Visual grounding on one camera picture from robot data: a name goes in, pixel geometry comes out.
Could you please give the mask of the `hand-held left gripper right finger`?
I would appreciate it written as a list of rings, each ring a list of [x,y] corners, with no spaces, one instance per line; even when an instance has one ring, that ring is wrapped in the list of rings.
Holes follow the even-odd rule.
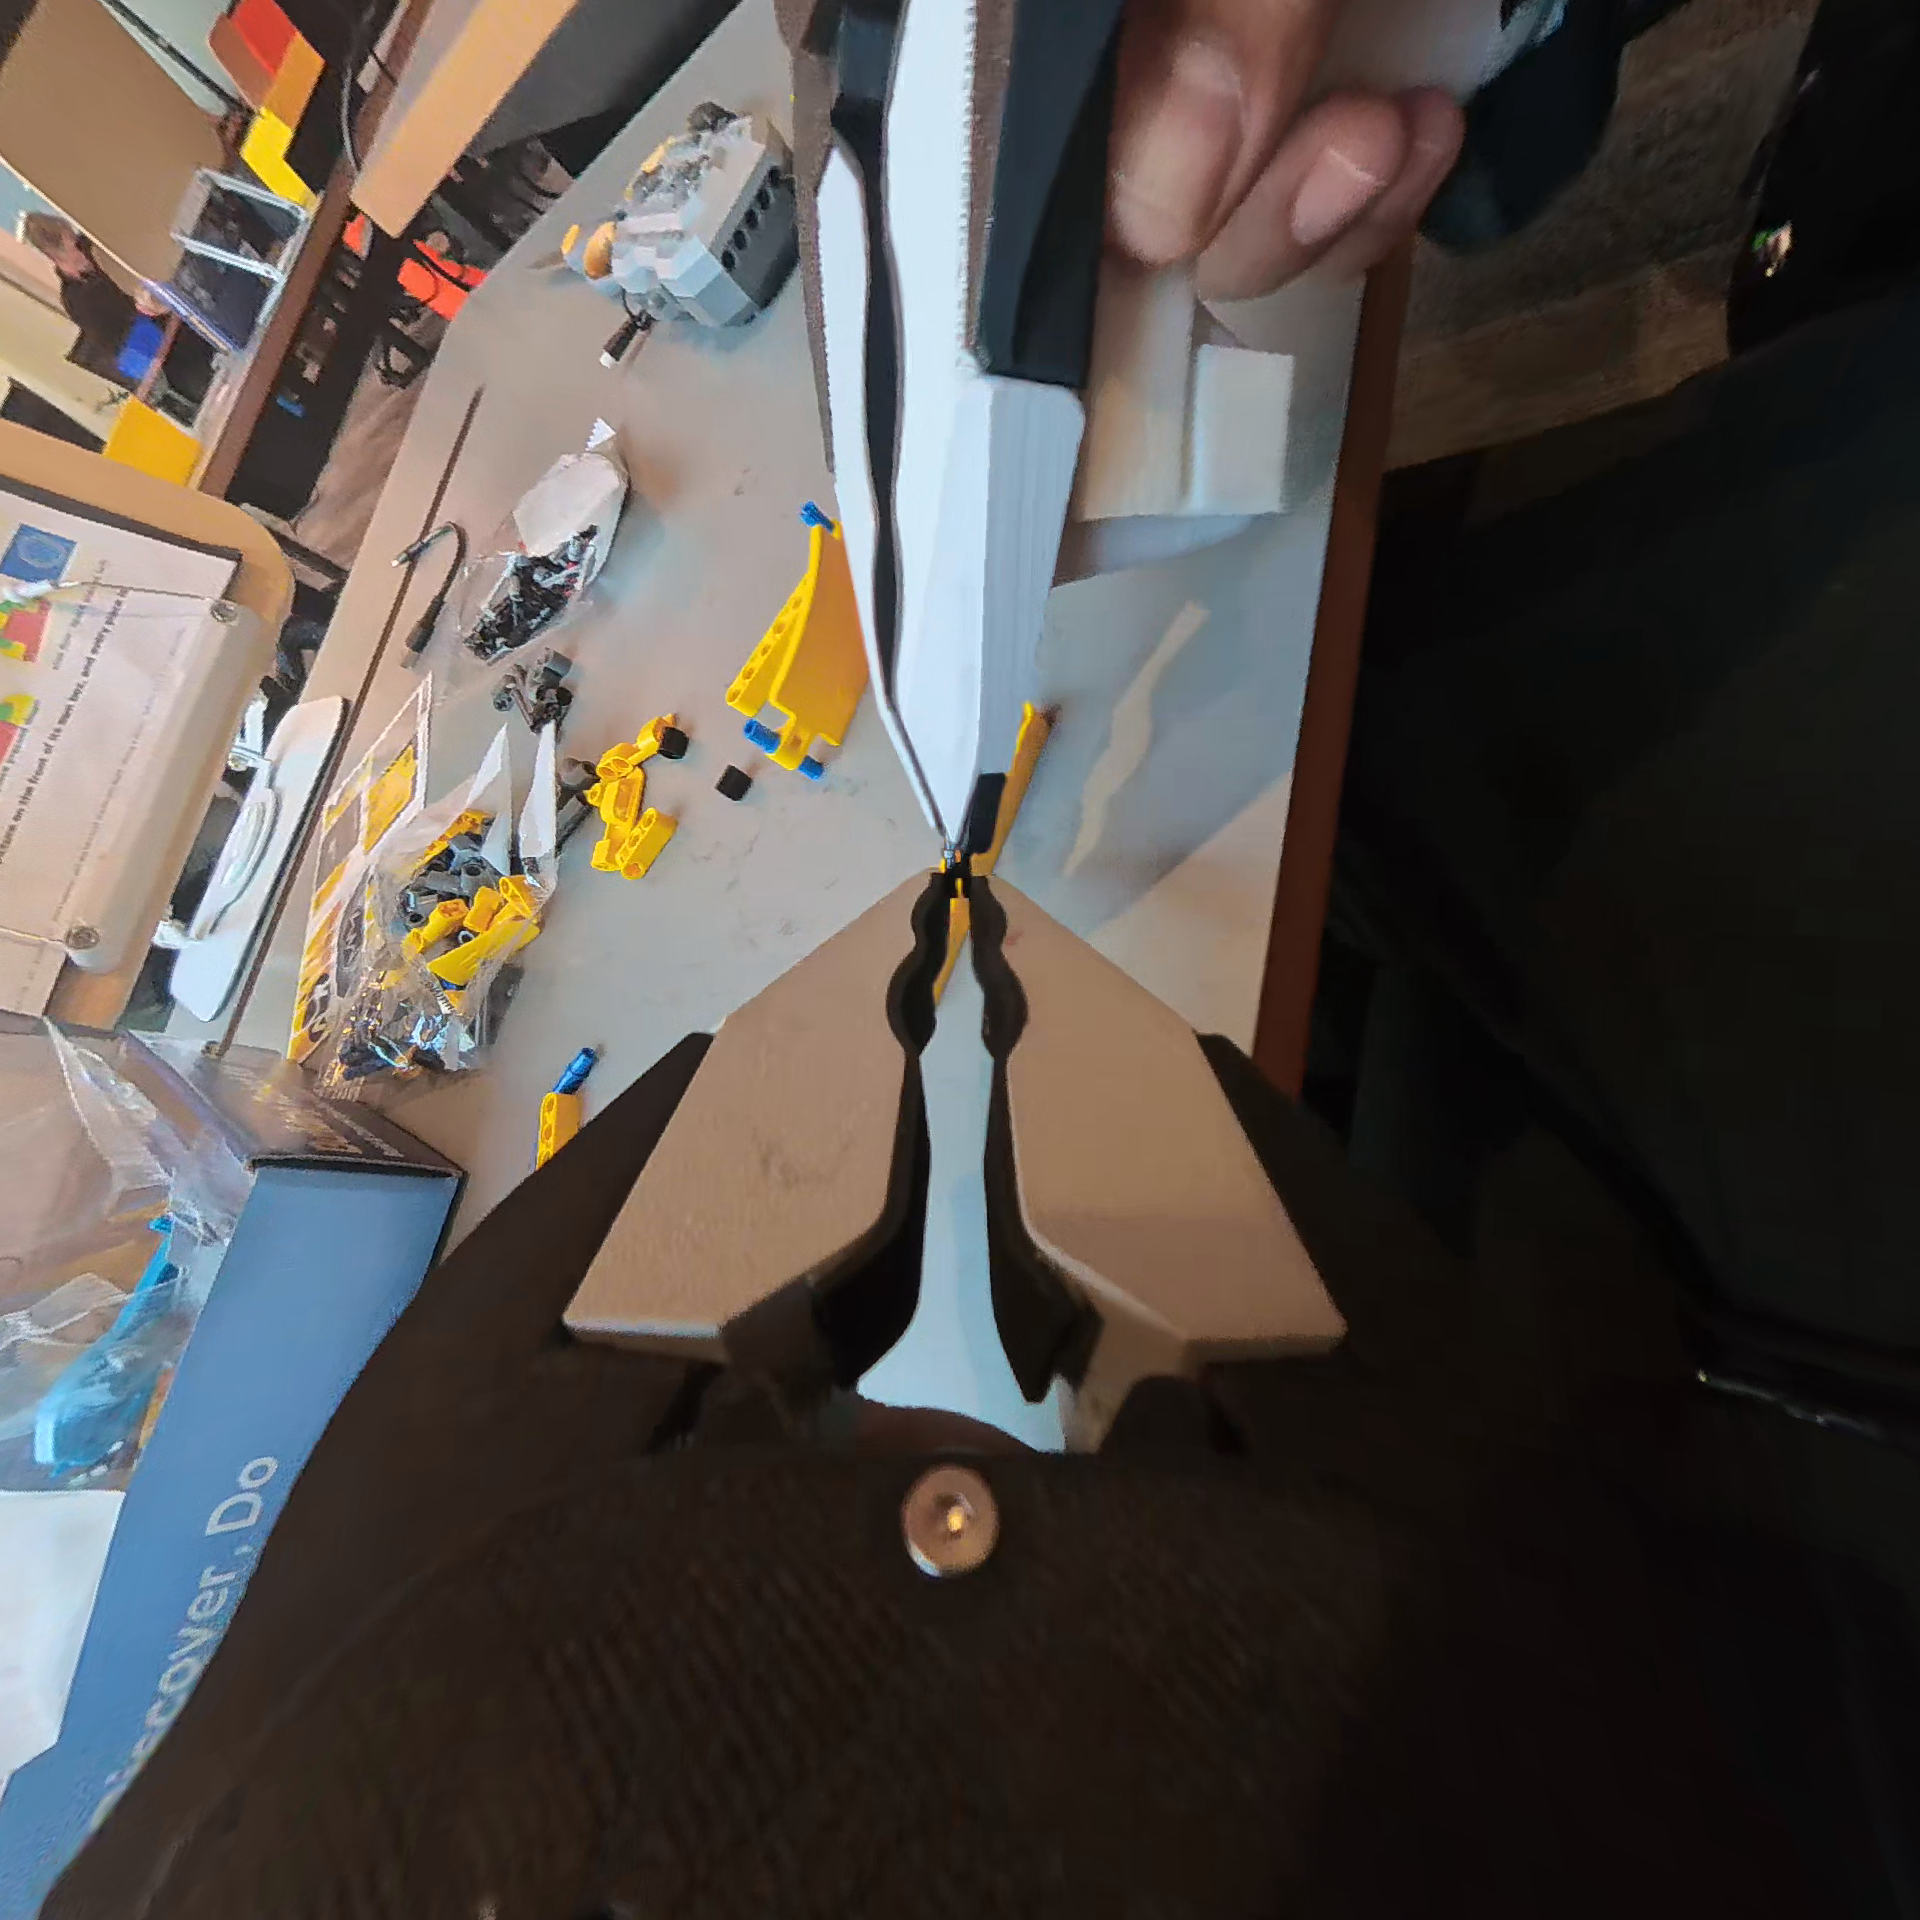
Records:
[[[992,1312],[1023,1393],[1091,1454],[1147,1381],[1337,1348],[1349,1322],[1215,1048],[1016,886],[976,876],[967,897]]]

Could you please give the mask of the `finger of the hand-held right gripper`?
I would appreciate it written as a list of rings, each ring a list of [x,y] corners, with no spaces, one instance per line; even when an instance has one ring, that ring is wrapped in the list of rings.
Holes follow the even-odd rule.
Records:
[[[903,9],[885,118],[898,294],[896,730],[928,815],[962,841],[1009,770],[1086,434],[1082,393],[992,375],[967,344],[976,12]]]
[[[905,622],[896,525],[903,412],[898,287],[881,192],[867,183],[851,151],[829,153],[814,197],[814,224],[832,481],[871,692],[928,825],[950,844],[950,825],[896,687]]]

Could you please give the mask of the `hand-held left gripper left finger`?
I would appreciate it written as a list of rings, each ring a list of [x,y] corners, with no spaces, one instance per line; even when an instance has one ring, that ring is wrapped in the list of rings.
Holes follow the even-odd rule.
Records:
[[[565,1308],[578,1340],[854,1388],[921,1295],[954,877],[890,895],[729,1014]]]

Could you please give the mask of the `grey desk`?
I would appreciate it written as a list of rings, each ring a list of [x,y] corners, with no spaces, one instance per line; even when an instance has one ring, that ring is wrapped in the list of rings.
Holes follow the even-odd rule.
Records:
[[[433,678],[424,796],[464,783],[501,729],[497,673],[457,664],[449,632],[421,664],[402,658],[447,562],[424,562],[401,592],[393,554],[441,518],[459,520],[481,551],[542,468],[584,445],[595,418],[613,422],[631,503],[608,568],[561,638],[578,671],[563,742],[586,753],[674,712],[689,757],[653,774],[648,792],[679,833],[649,877],[615,879],[587,873],[581,832],[488,1061],[379,1096],[466,1176],[447,1248],[531,1175],[537,1100],[578,1047],[603,1052],[587,1112],[607,1112],[671,1044],[719,1024],[931,862],[873,700],[824,782],[753,757],[725,700],[803,572],[803,501],[832,505],[800,289],[719,337],[659,326],[608,369],[598,352],[615,313],[541,263],[693,104],[760,109],[791,127],[787,94],[775,9],[736,6],[493,270],[417,386],[317,662],[314,694],[354,697],[345,770]],[[1297,280],[1230,308],[1237,335],[1299,356],[1297,449],[1313,492],[1301,510],[1229,542],[1053,594],[1040,702],[1059,727],[1001,862],[1016,886],[1173,1010],[1248,1048],[1267,1026],[1313,632],[1329,543],[1347,542],[1330,533],[1347,484],[1337,445],[1369,320],[1354,280]],[[729,762],[755,780],[738,805],[715,790]]]

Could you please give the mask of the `person's right hand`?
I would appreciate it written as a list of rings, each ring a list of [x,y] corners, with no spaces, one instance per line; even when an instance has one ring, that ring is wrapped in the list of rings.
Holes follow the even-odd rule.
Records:
[[[1193,270],[1211,301],[1366,274],[1418,232],[1461,153],[1440,86],[1315,90],[1343,1],[1138,1],[1120,23],[1106,250]]]

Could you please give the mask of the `yellow curved panel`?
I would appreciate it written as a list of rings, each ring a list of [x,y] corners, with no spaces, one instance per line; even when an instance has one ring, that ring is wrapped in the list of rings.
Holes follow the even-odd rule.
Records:
[[[803,730],[803,751],[825,760],[847,742],[871,680],[848,543],[840,527],[832,535],[808,527],[803,576],[814,581],[805,631],[777,700],[760,718],[774,729]]]

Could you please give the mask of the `yellow long holed beam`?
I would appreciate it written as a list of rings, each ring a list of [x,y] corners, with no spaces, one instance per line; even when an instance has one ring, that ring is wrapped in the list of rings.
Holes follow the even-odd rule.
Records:
[[[803,576],[763,638],[738,666],[727,690],[727,703],[747,719],[758,719],[777,700],[777,687],[805,631],[811,594],[814,581],[811,576]]]

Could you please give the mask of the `grey robot hub block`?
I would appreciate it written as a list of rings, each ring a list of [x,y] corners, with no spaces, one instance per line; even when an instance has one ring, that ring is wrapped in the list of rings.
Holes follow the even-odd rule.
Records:
[[[791,151],[760,112],[701,102],[561,261],[619,308],[599,352],[617,367],[662,325],[741,328],[777,300],[800,254]]]

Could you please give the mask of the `small bag of black pins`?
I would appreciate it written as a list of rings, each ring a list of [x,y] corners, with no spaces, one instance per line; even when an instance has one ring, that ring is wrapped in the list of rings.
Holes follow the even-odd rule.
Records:
[[[610,558],[631,496],[617,429],[595,418],[515,501],[493,549],[473,554],[456,599],[464,650],[493,662],[561,624]]]

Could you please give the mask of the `clear bag of building parts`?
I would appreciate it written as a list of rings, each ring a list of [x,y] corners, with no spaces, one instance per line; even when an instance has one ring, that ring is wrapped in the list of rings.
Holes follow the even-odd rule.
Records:
[[[375,773],[349,782],[349,849],[319,858],[287,1039],[337,1096],[477,1068],[558,885],[554,729],[522,783],[510,727],[437,802],[379,799]]]

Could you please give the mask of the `blue cardboard box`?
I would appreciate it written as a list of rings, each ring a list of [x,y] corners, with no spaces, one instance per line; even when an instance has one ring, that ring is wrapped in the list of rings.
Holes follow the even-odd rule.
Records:
[[[2,1493],[6,1916],[35,1911],[176,1722],[464,1182],[270,1052],[58,1026],[163,1053],[231,1125],[254,1184],[128,1480]]]

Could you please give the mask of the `yellow printed leaflet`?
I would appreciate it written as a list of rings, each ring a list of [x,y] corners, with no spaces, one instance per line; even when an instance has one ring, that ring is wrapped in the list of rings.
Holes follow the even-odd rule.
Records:
[[[317,1062],[344,1032],[349,1002],[378,934],[378,862],[426,802],[433,678],[424,678],[321,812],[287,1057]]]

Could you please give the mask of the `white round device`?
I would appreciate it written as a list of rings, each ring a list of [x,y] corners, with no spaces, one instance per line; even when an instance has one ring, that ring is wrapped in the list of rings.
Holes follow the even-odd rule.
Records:
[[[170,993],[187,1017],[223,1018],[249,975],[345,724],[349,700],[328,694],[294,706],[272,730],[249,712],[235,735],[229,770],[243,776],[239,808],[199,903],[186,919],[167,919],[154,942],[175,954]]]

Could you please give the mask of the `printed poster board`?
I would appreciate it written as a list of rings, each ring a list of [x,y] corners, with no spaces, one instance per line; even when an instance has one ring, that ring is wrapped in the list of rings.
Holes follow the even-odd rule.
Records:
[[[112,1024],[296,596],[234,503],[2,425],[2,1006]]]

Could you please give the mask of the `brown cardboard sheet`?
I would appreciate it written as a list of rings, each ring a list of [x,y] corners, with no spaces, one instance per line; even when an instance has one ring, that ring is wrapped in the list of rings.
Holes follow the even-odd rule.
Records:
[[[107,6],[6,1],[2,159],[128,272],[167,280],[176,215],[225,144]]]

